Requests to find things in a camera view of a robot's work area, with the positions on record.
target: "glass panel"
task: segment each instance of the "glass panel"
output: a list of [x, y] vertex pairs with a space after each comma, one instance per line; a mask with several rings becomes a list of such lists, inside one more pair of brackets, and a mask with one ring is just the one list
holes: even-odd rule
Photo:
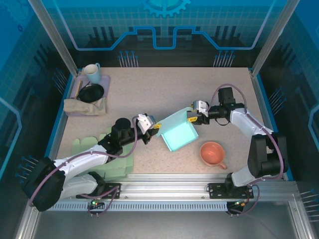
[[[288, 160], [301, 192], [319, 190], [318, 9], [318, 2], [299, 2], [260, 71], [270, 102], [269, 112], [278, 130], [287, 137]], [[318, 206], [311, 208], [315, 209], [311, 214], [317, 215]]]
[[0, 234], [10, 239], [27, 201], [20, 186], [32, 167], [23, 157], [44, 156], [69, 73], [29, 3], [1, 3]]
[[286, 0], [45, 0], [78, 67], [252, 66]]

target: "white joint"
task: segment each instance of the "white joint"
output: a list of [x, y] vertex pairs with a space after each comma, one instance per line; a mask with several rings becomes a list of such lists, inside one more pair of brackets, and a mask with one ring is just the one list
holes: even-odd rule
[[138, 115], [138, 127], [141, 129], [142, 134], [145, 134], [148, 129], [153, 128], [156, 121], [153, 116]]
[[198, 111], [198, 113], [202, 113], [206, 117], [208, 117], [208, 104], [205, 101], [194, 101], [193, 102], [193, 110]]

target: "cable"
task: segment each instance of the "cable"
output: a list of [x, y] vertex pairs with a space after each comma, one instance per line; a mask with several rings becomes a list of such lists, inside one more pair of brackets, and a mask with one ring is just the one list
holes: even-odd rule
[[[114, 191], [114, 194], [113, 194], [108, 206], [103, 211], [101, 211], [99, 213], [96, 213], [97, 215], [101, 215], [101, 214], [105, 213], [110, 208], [110, 206], [111, 206], [111, 204], [112, 204], [112, 202], [113, 202], [113, 200], [114, 200], [114, 198], [116, 196], [118, 188], [119, 188], [119, 186], [116, 186], [116, 187], [112, 188], [110, 191], [105, 192], [105, 193], [101, 194], [100, 196], [96, 196], [96, 197], [88, 196], [87, 194], [80, 194], [80, 195], [82, 197], [85, 197], [85, 198], [96, 199], [96, 198], [103, 198], [104, 196], [106, 196], [106, 195], [108, 195], [108, 194], [110, 194], [110, 193], [112, 193]], [[93, 213], [91, 212], [90, 207], [88, 207], [88, 213], [91, 216], [93, 216]]]
[[69, 158], [68, 160], [66, 160], [64, 163], [60, 164], [59, 166], [57, 166], [55, 169], [53, 169], [42, 181], [41, 183], [39, 183], [39, 185], [37, 186], [37, 188], [34, 190], [31, 198], [30, 198], [30, 201], [29, 201], [29, 206], [30, 207], [33, 207], [33, 200], [35, 198], [35, 196], [37, 195], [37, 193], [40, 191], [40, 189], [42, 188], [42, 186], [45, 184], [45, 182], [55, 173], [57, 172], [60, 168], [66, 166], [67, 163], [71, 162], [72, 160], [78, 158], [78, 157], [81, 157], [81, 156], [84, 156], [84, 155], [88, 155], [88, 154], [99, 154], [99, 155], [105, 155], [105, 156], [108, 156], [108, 157], [113, 157], [113, 158], [126, 158], [128, 156], [130, 156], [135, 147], [136, 147], [136, 144], [138, 142], [138, 130], [136, 128], [136, 124], [135, 124], [135, 120], [138, 118], [138, 116], [135, 116], [132, 118], [132, 123], [133, 123], [133, 128], [134, 128], [134, 145], [131, 149], [131, 151], [127, 154], [127, 155], [124, 155], [124, 156], [119, 156], [119, 155], [112, 155], [112, 154], [109, 154], [109, 153], [104, 153], [104, 152], [99, 152], [99, 151], [88, 151], [88, 152], [83, 152], [83, 153], [79, 153], [78, 155], [75, 155], [71, 158]]
[[[250, 116], [250, 113], [248, 113], [248, 111], [247, 111], [247, 101], [246, 101], [246, 97], [245, 97], [244, 93], [243, 93], [239, 88], [237, 88], [236, 86], [234, 86], [233, 84], [230, 84], [230, 83], [225, 83], [225, 84], [222, 84], [221, 86], [219, 86], [219, 87], [215, 90], [215, 92], [214, 92], [214, 94], [213, 94], [213, 97], [211, 98], [211, 101], [210, 101], [209, 107], [208, 107], [208, 109], [207, 109], [207, 112], [208, 112], [209, 109], [211, 108], [211, 106], [212, 106], [212, 104], [213, 104], [213, 101], [214, 101], [214, 98], [215, 98], [217, 92], [218, 92], [222, 87], [224, 87], [224, 86], [231, 86], [231, 87], [235, 88], [235, 89], [240, 93], [240, 95], [242, 96], [242, 98], [243, 98], [243, 100], [244, 100], [244, 109], [245, 109], [245, 114], [246, 114], [246, 116], [247, 116], [254, 124], [256, 124], [256, 125], [270, 138], [271, 142], [273, 143], [273, 145], [274, 145], [274, 147], [275, 147], [275, 150], [276, 150], [276, 152], [277, 152], [277, 154], [278, 154], [278, 157], [279, 157], [280, 171], [279, 171], [279, 174], [278, 174], [276, 177], [265, 177], [265, 178], [270, 179], [270, 180], [276, 180], [276, 179], [281, 178], [282, 175], [283, 175], [283, 172], [284, 172], [284, 160], [283, 160], [283, 157], [282, 157], [281, 152], [280, 152], [280, 150], [279, 150], [279, 147], [278, 147], [278, 145], [277, 145], [277, 142], [276, 142], [275, 139], [272, 137], [272, 135], [265, 129], [264, 126], [262, 126], [261, 124], [259, 124], [253, 117]], [[250, 182], [249, 185], [251, 186], [252, 184], [257, 183], [257, 182], [260, 182], [260, 181], [263, 181], [263, 180], [264, 180], [264, 178], [261, 177], [261, 178], [259, 178], [259, 179], [256, 179], [256, 180]]]
[[230, 86], [230, 87], [232, 87], [232, 88], [235, 88], [239, 93], [241, 93], [241, 96], [242, 96], [243, 99], [244, 99], [245, 111], [247, 111], [247, 101], [246, 101], [246, 97], [244, 96], [244, 94], [237, 88], [237, 86], [234, 86], [233, 84], [230, 84], [230, 83], [225, 83], [225, 84], [222, 84], [221, 86], [219, 86], [219, 87], [215, 90], [215, 92], [214, 92], [214, 94], [213, 94], [213, 97], [211, 98], [211, 101], [210, 101], [209, 107], [208, 107], [208, 109], [207, 109], [207, 112], [210, 110], [211, 106], [213, 105], [213, 101], [214, 101], [214, 98], [215, 98], [217, 92], [218, 92], [221, 88], [223, 88], [224, 86]]
[[226, 126], [226, 125], [229, 124], [229, 121], [228, 121], [227, 123], [220, 123], [220, 122], [217, 121], [217, 119], [215, 119], [215, 121], [216, 121], [220, 126]]
[[238, 212], [240, 212], [240, 214], [238, 214], [239, 216], [248, 214], [250, 211], [252, 211], [252, 210], [255, 208], [255, 206], [257, 205], [257, 203], [258, 203], [258, 201], [259, 201], [259, 198], [260, 198], [260, 188], [259, 188], [259, 186], [258, 186], [257, 184], [254, 184], [254, 185], [252, 185], [252, 186], [257, 187], [257, 192], [258, 192], [258, 193], [257, 193], [256, 201], [254, 202], [253, 206], [252, 206], [250, 209], [248, 209], [247, 211], [245, 211], [244, 213], [238, 211]]
[[[241, 211], [236, 210], [236, 209], [231, 209], [231, 211], [237, 212], [237, 213], [238, 213], [237, 215], [239, 215], [239, 216], [242, 214]], [[261, 220], [259, 220], [259, 218], [254, 217], [254, 216], [249, 215], [249, 214], [246, 214], [246, 216], [250, 217], [251, 219], [254, 219], [254, 220], [258, 221], [258, 222], [259, 222], [267, 231], [269, 231], [275, 238], [280, 239], [280, 237], [277, 236], [274, 232], [272, 232], [272, 231], [270, 230], [270, 228], [269, 228], [268, 226], [266, 226], [266, 224], [264, 224]]]

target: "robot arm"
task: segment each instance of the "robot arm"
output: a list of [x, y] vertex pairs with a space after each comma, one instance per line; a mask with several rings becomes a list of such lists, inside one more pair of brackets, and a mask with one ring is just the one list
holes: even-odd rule
[[[136, 121], [137, 139], [147, 144], [159, 129], [152, 116], [138, 115]], [[24, 193], [31, 198], [43, 179], [56, 168], [60, 167], [40, 188], [33, 199], [33, 205], [42, 212], [52, 207], [59, 199], [79, 194], [98, 196], [103, 192], [104, 180], [97, 173], [79, 174], [92, 167], [111, 162], [116, 157], [109, 157], [97, 152], [107, 152], [111, 155], [121, 155], [123, 146], [135, 141], [135, 131], [131, 128], [130, 120], [118, 119], [112, 126], [111, 133], [106, 135], [97, 145], [82, 152], [69, 161], [73, 156], [50, 160], [48, 157], [39, 160], [22, 185]]]
[[226, 185], [229, 190], [243, 187], [258, 178], [274, 176], [280, 172], [280, 161], [274, 145], [262, 130], [264, 128], [276, 141], [284, 159], [284, 172], [288, 169], [286, 138], [266, 128], [251, 115], [242, 103], [236, 103], [232, 88], [221, 88], [218, 91], [219, 105], [209, 108], [207, 102], [196, 101], [188, 118], [193, 124], [209, 124], [211, 119], [225, 118], [251, 139], [247, 165], [227, 176]]

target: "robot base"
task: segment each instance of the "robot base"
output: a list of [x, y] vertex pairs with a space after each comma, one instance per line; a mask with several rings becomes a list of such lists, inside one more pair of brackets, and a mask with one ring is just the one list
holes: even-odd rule
[[[118, 191], [116, 192], [116, 196], [114, 199], [119, 199], [120, 198], [120, 192], [121, 192], [121, 184], [120, 183], [105, 183], [104, 187], [100, 192], [96, 193], [93, 192], [92, 194], [89, 194], [89, 196], [98, 196], [101, 195], [103, 192], [107, 192], [115, 188], [116, 186], [119, 186]], [[111, 199], [113, 197], [114, 192], [104, 196], [102, 199]], [[76, 195], [76, 198], [84, 198], [81, 195]]]
[[231, 173], [227, 175], [224, 183], [209, 183], [207, 191], [210, 199], [247, 199], [254, 198], [253, 191], [247, 186], [235, 187]]

